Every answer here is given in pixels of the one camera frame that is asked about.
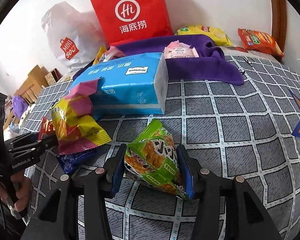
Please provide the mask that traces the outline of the person's left hand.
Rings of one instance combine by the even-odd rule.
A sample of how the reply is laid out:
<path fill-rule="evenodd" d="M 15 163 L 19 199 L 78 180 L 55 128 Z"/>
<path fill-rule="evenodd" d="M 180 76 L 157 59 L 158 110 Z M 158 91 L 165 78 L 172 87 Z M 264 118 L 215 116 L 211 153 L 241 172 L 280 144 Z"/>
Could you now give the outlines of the person's left hand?
<path fill-rule="evenodd" d="M 16 191 L 18 201 L 14 204 L 14 207 L 18 212 L 21 212 L 28 207 L 32 193 L 32 181 L 24 175 L 24 172 L 25 170 L 21 170 L 11 176 L 12 183 L 19 186 L 19 190 Z"/>

